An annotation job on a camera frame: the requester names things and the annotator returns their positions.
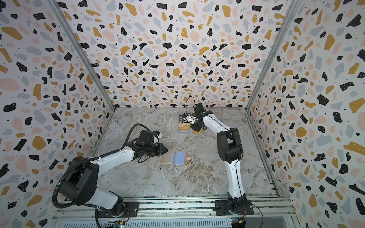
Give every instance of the metal corner post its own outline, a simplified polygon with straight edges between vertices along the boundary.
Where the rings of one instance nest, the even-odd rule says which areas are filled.
[[[252,117],[250,116],[250,114],[247,111],[245,112],[245,115],[246,115],[246,118],[247,118],[247,122],[249,123],[253,139],[255,140],[255,144],[256,144],[256,147],[258,149],[258,153],[259,153],[260,158],[262,160],[262,163],[264,165],[265,171],[268,175],[269,181],[273,182],[274,187],[275,187],[275,191],[276,191],[276,195],[278,197],[284,197],[283,194],[281,193],[281,191],[279,190],[278,181],[276,180],[273,171],[270,169],[269,162],[268,162],[268,160],[265,156],[265,150],[262,147],[262,145],[259,141],[259,138],[257,137],[256,131],[255,131],[255,126],[253,125]]]
[[[250,97],[250,100],[248,101],[247,103],[247,106],[246,106],[246,110],[250,110],[251,107],[253,106],[254,102],[255,102],[255,97],[257,96],[260,88],[261,88],[261,84],[263,83],[264,79],[265,79],[265,76],[266,74],[268,73],[269,69],[270,69],[270,66],[273,62],[273,60],[275,59],[275,54],[277,53],[277,51],[279,50],[282,42],[284,41],[284,38],[289,30],[289,27],[291,25],[291,23],[293,22],[294,20],[294,17],[295,17],[295,14],[297,13],[298,11],[298,8],[299,6],[301,5],[303,0],[292,0],[292,2],[290,3],[290,6],[289,6],[289,9],[288,9],[288,12],[285,16],[285,19],[283,21],[283,25],[282,27],[280,28],[280,31],[279,31],[279,34],[272,46],[272,49],[269,53],[269,56],[268,56],[268,59],[260,73],[260,76],[258,77],[257,81],[256,81],[256,86],[255,88],[253,89],[252,91],[252,94],[251,94],[251,97]]]
[[[99,89],[104,102],[106,105],[112,110],[115,111],[115,106],[112,104],[110,97],[108,96],[107,92],[104,89],[101,81],[97,77],[97,74],[93,67],[91,66],[85,52],[81,49],[79,42],[77,41],[74,33],[70,27],[70,24],[67,22],[66,18],[64,17],[61,9],[58,7],[58,3],[56,0],[46,0],[48,7],[51,9],[52,13],[56,17],[56,21],[59,23],[59,26],[62,28],[64,33],[66,34],[67,38],[69,39],[71,45],[75,49],[76,54],[79,56],[81,62],[85,66],[86,70],[89,72],[92,80],[94,81],[96,87]]]
[[[110,126],[110,124],[112,122],[112,119],[114,117],[114,114],[115,114],[115,110],[109,116],[109,122],[107,123],[107,125],[105,126],[105,129],[104,129],[103,133],[101,134],[101,137],[99,139],[99,142],[97,143],[97,146],[95,148],[94,154],[92,155],[93,157],[96,156],[99,153],[100,147],[101,147],[101,145],[102,145],[102,143],[104,141],[104,138],[105,138],[105,136],[106,136],[106,134],[107,134],[107,132],[109,130],[109,126]]]

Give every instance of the metal vent grille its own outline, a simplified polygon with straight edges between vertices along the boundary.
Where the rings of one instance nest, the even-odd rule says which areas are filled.
[[[113,224],[100,221],[102,228],[110,228]],[[97,228],[95,221],[65,221],[61,228]],[[229,219],[151,219],[151,220],[129,220],[126,228],[229,228],[232,227]]]

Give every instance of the mounting plate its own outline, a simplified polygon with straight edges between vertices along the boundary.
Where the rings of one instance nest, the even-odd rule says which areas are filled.
[[[213,210],[218,216],[226,215],[226,216],[232,216],[233,214],[228,209],[227,200],[216,200],[214,201],[215,207]],[[246,215],[253,215],[253,208],[251,204],[251,200],[247,200],[247,204],[245,205],[246,209]],[[242,211],[238,215],[244,215],[245,211]]]
[[[124,202],[124,204],[126,205],[125,211],[127,212],[125,218],[128,218],[128,210],[127,209],[129,209],[129,213],[130,213],[129,217],[130,218],[137,217],[139,202]],[[98,218],[112,218],[112,216],[108,214],[107,210],[102,210],[102,211],[99,212]]]

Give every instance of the black mounting bracket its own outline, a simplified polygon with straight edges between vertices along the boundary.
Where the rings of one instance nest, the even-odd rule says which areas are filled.
[[[243,154],[241,137],[237,128],[230,128],[227,131],[221,131],[217,134],[218,155],[222,161],[229,164],[234,160],[240,160]]]
[[[129,210],[130,218],[137,217],[139,202],[124,202],[124,204],[125,204],[124,211],[126,212],[126,215],[124,218],[125,219],[128,218],[128,210]],[[109,214],[108,210],[101,209],[101,211],[99,211],[99,213],[98,213],[98,218],[113,218],[113,217]]]
[[[232,216],[233,215],[229,211],[227,200],[216,200],[216,201],[214,201],[214,204],[215,204],[215,206],[214,206],[213,210],[215,211],[216,215],[218,215],[218,216],[221,216],[221,215]],[[247,204],[243,208],[246,209],[246,215],[253,215],[253,208],[252,208],[251,200],[247,200]],[[237,215],[245,215],[245,211],[242,210]]]

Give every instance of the aluminum frame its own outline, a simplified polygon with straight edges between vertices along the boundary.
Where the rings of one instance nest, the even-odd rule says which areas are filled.
[[[252,133],[253,138],[255,140],[256,147],[257,147],[258,152],[260,154],[260,157],[261,157],[262,163],[264,165],[265,171],[268,174],[269,181],[271,181],[272,184],[274,185],[274,188],[275,188],[275,191],[276,191],[276,195],[278,195],[279,197],[283,197],[284,195],[278,190],[278,186],[279,185],[277,183],[276,178],[274,177],[274,174],[273,174],[272,170],[270,169],[269,162],[268,162],[267,157],[265,155],[265,150],[262,147],[262,145],[259,143],[259,138],[258,138],[258,136],[257,136],[257,134],[255,132],[255,126],[253,125],[253,119],[250,116],[250,114],[247,112],[247,110],[245,112],[245,115],[246,115],[247,122],[249,123],[250,129],[251,129],[251,133]]]
[[[98,88],[99,92],[101,93],[101,96],[104,99],[105,104],[112,110],[112,112],[115,112],[115,106],[113,105],[109,95],[107,94],[107,91],[104,89],[104,86],[100,82],[99,78],[97,77],[97,74],[94,70],[94,68],[91,66],[91,63],[89,62],[89,59],[87,58],[85,52],[82,50],[80,43],[77,41],[70,24],[67,22],[64,14],[62,13],[60,7],[58,6],[58,3],[56,0],[46,0],[46,3],[52,13],[54,14],[56,21],[58,22],[58,25],[62,28],[64,31],[66,37],[69,39],[73,49],[75,50],[76,54],[80,58],[80,61],[90,74],[93,82],[95,83],[95,86]]]
[[[264,67],[263,67],[263,69],[260,73],[260,76],[258,77],[258,79],[255,83],[256,85],[255,85],[254,89],[252,90],[250,99],[249,99],[249,101],[246,105],[246,110],[251,109],[252,105],[254,104],[255,98],[256,98],[256,96],[257,96],[257,94],[258,94],[258,92],[261,88],[260,85],[262,84],[263,80],[265,79],[266,74],[268,73],[272,62],[275,59],[275,54],[277,53],[277,51],[281,47],[281,44],[283,43],[284,38],[288,33],[290,25],[294,21],[294,17],[296,15],[302,1],[303,0],[292,0],[292,2],[290,3],[289,9],[288,9],[287,14],[285,15],[285,19],[283,21],[283,25],[281,26],[280,31],[277,35],[277,38],[276,38],[274,44],[272,45],[272,49],[269,53],[267,61],[266,61],[265,65],[264,65]]]
[[[96,156],[99,153],[99,150],[100,150],[100,147],[101,147],[101,143],[104,141],[105,135],[107,134],[107,132],[109,130],[109,126],[110,126],[110,123],[112,122],[112,119],[114,117],[114,114],[115,114],[115,110],[109,116],[109,122],[105,126],[104,132],[101,134],[101,137],[99,139],[99,143],[97,144],[96,149],[95,149],[95,152],[92,155],[93,157]]]
[[[260,208],[264,217],[295,217],[295,209],[290,198],[262,195],[247,195],[247,199]],[[227,200],[225,196],[186,196],[186,197],[142,197],[125,198],[125,202],[138,201],[140,203],[136,218],[130,220],[156,219],[199,219],[199,218],[237,218],[241,216],[216,216],[213,211],[215,200]],[[253,215],[247,217],[261,217],[260,211],[254,209]],[[88,221],[93,220],[95,209],[87,206],[70,206],[58,209],[52,221]],[[116,220],[115,218],[99,219],[99,221]]]

